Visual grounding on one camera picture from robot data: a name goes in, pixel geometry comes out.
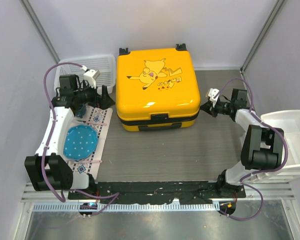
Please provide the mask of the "yellow cartoon hard-shell suitcase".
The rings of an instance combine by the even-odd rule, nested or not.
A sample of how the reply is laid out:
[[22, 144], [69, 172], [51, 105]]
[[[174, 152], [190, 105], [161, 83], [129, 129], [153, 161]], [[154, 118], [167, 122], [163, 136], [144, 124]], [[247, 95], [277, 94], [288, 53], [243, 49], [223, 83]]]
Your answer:
[[172, 48], [120, 48], [116, 114], [126, 131], [187, 128], [200, 112], [201, 96], [184, 43]]

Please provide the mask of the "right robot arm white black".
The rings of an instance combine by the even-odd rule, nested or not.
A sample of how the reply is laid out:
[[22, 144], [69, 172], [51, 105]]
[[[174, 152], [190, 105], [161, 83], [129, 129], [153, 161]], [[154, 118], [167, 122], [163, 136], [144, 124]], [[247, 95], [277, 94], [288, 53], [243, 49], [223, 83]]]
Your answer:
[[[259, 120], [247, 106], [247, 91], [234, 89], [231, 99], [201, 103], [196, 83], [155, 82], [118, 85], [115, 98], [102, 87], [100, 108], [112, 113], [100, 180], [110, 180], [125, 197], [197, 193], [207, 198], [244, 194], [243, 180], [270, 172], [282, 164], [284, 132]], [[223, 155], [228, 140], [214, 141], [208, 125], [194, 127], [200, 111], [229, 116], [245, 131], [239, 162], [224, 170], [216, 182], [173, 181], [194, 170], [195, 160]], [[212, 143], [201, 142], [212, 140]]]

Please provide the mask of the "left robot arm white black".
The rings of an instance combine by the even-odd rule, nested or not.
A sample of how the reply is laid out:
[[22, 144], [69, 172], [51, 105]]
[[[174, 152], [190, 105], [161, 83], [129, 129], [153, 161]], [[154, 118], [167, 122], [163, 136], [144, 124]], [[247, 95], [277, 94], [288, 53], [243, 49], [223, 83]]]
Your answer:
[[87, 200], [96, 195], [86, 168], [73, 171], [69, 164], [90, 158], [99, 144], [98, 133], [90, 123], [74, 123], [76, 114], [86, 106], [107, 110], [115, 103], [105, 85], [98, 88], [98, 77], [92, 69], [83, 74], [82, 81], [76, 74], [59, 77], [57, 95], [49, 99], [50, 116], [42, 142], [24, 161], [37, 192], [79, 189]]

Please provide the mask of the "patterned white placemat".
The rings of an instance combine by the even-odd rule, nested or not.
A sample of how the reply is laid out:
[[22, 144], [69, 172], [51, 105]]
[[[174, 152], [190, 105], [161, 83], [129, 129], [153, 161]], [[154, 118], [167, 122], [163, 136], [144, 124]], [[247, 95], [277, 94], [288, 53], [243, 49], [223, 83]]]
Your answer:
[[76, 174], [91, 174], [95, 179], [102, 161], [113, 109], [87, 106], [82, 117], [76, 116], [66, 133], [65, 161]]

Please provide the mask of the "pink chopstick near cup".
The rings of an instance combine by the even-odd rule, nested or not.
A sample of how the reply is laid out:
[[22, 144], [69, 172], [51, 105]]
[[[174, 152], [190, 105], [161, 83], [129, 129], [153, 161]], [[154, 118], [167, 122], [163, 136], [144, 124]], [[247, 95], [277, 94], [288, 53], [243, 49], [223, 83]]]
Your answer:
[[106, 126], [107, 124], [104, 122], [88, 122], [90, 125], [97, 125], [97, 126]]

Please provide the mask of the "small blue cup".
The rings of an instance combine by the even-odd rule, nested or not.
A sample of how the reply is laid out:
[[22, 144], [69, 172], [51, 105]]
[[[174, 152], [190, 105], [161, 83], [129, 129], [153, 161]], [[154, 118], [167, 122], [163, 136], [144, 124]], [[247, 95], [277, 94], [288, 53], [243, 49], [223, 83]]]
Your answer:
[[84, 115], [86, 114], [86, 112], [87, 112], [87, 107], [86, 107], [85, 104], [82, 104], [82, 105], [79, 106], [79, 108], [78, 108], [75, 116], [77, 118], [81, 118], [82, 119], [84, 117]]

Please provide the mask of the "white perforated plastic basket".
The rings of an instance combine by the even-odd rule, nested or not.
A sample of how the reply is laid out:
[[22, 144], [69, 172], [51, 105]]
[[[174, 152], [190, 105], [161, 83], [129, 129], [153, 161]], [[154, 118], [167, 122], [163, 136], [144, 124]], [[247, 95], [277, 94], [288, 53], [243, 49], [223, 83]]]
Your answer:
[[62, 65], [56, 68], [54, 87], [60, 86], [59, 77], [63, 75], [77, 75], [79, 81], [87, 80], [102, 93], [102, 86], [107, 87], [109, 94], [116, 85], [116, 59], [113, 55], [93, 55], [66, 58], [60, 61]]

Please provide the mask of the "blue dotted plate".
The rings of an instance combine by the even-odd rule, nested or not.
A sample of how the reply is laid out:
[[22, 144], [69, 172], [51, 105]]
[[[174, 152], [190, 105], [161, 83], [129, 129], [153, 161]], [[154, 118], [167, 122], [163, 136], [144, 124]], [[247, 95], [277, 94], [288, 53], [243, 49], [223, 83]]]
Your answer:
[[96, 150], [98, 141], [98, 134], [92, 127], [73, 126], [67, 131], [63, 154], [71, 161], [86, 159]]

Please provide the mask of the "pink chopstick near edge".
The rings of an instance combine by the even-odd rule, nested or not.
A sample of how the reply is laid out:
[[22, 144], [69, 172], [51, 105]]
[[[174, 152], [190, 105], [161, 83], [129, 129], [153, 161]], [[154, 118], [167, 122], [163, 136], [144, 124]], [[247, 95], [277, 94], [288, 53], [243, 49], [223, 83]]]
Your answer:
[[81, 161], [80, 163], [82, 164], [100, 164], [102, 163], [103, 161], [102, 160], [84, 160], [84, 161]]

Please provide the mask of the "white compartment organizer tray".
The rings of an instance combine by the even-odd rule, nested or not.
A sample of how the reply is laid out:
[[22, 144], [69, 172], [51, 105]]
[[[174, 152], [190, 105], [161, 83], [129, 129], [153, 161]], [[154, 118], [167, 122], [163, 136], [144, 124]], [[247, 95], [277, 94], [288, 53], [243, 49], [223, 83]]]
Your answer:
[[239, 162], [226, 171], [228, 183], [287, 183], [300, 178], [300, 109], [257, 116], [240, 109], [242, 127]]

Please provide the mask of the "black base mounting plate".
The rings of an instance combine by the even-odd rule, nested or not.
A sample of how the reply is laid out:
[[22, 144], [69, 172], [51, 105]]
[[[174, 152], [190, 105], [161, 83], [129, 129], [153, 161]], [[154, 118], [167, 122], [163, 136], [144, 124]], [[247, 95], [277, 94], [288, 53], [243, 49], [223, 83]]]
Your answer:
[[85, 193], [106, 197], [116, 193], [115, 204], [164, 205], [178, 199], [182, 205], [207, 204], [212, 199], [242, 199], [246, 197], [241, 185], [222, 185], [209, 181], [122, 181], [91, 184]]

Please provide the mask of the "aluminium rail frame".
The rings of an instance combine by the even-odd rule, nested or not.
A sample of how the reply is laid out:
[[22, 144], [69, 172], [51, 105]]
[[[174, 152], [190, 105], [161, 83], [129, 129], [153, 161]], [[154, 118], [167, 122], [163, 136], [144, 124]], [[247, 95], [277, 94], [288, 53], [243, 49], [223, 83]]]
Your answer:
[[84, 190], [67, 192], [61, 202], [49, 190], [35, 191], [26, 184], [22, 202], [34, 203], [38, 211], [79, 211], [83, 215], [104, 212], [144, 211], [223, 211], [234, 212], [239, 200], [293, 199], [288, 183], [248, 183], [235, 191], [218, 191], [209, 181], [121, 181], [98, 182], [92, 193]]

